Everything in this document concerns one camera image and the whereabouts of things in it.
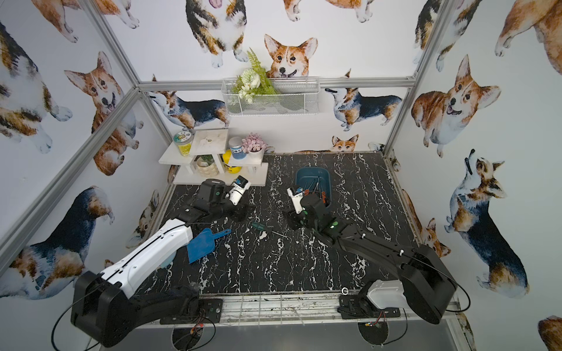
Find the green small screwdriver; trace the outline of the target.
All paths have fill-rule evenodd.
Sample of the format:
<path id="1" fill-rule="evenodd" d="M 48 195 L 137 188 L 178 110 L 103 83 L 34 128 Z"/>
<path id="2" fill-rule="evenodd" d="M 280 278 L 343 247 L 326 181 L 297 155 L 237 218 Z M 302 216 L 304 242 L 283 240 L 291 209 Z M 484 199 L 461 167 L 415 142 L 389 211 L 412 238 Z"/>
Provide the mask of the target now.
<path id="1" fill-rule="evenodd" d="M 281 236 L 281 237 L 283 237 L 283 238 L 287 238 L 286 235 L 283 235 L 283 234 L 281 234 L 281 233 L 279 233 L 279 232 L 276 232 L 276 231 L 274 231 L 272 228 L 267 227 L 266 225 L 263 225 L 263 224 L 261 224 L 261 223 L 259 223 L 259 222 L 252 222 L 252 223 L 251 223 L 251 227 L 252 227 L 252 228 L 255 228 L 255 229 L 259 230 L 259 231 L 262 231 L 262 232 L 273 233 L 273 234 L 279 235 L 279 236 Z"/>

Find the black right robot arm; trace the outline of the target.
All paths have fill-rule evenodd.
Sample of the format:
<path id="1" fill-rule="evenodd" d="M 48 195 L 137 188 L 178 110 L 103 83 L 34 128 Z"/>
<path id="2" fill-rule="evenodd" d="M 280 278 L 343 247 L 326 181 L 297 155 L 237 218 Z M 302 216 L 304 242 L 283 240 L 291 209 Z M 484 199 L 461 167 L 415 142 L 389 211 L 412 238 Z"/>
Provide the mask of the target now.
<path id="1" fill-rule="evenodd" d="M 432 248 L 392 244 L 333 214 L 315 194 L 306 195 L 301 188 L 289 188 L 287 193 L 294 207 L 284 211 L 289 228 L 304 228 L 321 243 L 378 264 L 394 277 L 367 288 L 371 305 L 408 307 L 424 321 L 440 323 L 459 285 Z"/>

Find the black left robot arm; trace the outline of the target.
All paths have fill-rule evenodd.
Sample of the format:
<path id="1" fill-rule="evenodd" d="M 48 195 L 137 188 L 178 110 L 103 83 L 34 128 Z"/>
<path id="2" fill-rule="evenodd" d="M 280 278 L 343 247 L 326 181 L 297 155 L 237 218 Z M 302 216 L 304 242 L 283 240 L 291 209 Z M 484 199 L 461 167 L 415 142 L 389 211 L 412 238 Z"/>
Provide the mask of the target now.
<path id="1" fill-rule="evenodd" d="M 171 263 L 182 247 L 190 263 L 213 253 L 215 241 L 231 230 L 214 233 L 209 226 L 218 219 L 244 220 L 249 206 L 241 199 L 250 187 L 241 175 L 231 185 L 205 180 L 193 202 L 178 210 L 150 239 L 103 271 L 79 277 L 70 322 L 102 346 L 112 347 L 137 327 L 164 317 L 200 320 L 199 291 L 193 286 L 152 295 L 136 291 L 153 271 Z"/>

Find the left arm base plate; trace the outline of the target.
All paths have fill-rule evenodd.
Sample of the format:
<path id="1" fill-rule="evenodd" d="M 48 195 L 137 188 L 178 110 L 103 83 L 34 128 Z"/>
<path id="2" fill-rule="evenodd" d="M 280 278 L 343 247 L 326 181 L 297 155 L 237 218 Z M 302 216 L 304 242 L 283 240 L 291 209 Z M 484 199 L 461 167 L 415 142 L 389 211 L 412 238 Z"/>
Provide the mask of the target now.
<path id="1" fill-rule="evenodd" d="M 161 325 L 194 324 L 198 321 L 207 321 L 214 324 L 220 322 L 224 300 L 219 298 L 204 298 L 198 303 L 195 312 L 184 312 L 178 316 L 164 317 L 160 319 Z"/>

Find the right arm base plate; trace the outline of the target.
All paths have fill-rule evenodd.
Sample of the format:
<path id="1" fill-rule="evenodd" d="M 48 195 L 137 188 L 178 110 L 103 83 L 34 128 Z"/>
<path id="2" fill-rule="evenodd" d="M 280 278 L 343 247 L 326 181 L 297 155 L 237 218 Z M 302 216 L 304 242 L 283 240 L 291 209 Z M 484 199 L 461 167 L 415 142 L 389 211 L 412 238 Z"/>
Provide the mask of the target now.
<path id="1" fill-rule="evenodd" d="M 337 312 L 344 320 L 377 320 L 378 318 L 398 318 L 401 316 L 399 309 L 378 309 L 368 299 L 359 295 L 340 295 L 338 302 Z"/>

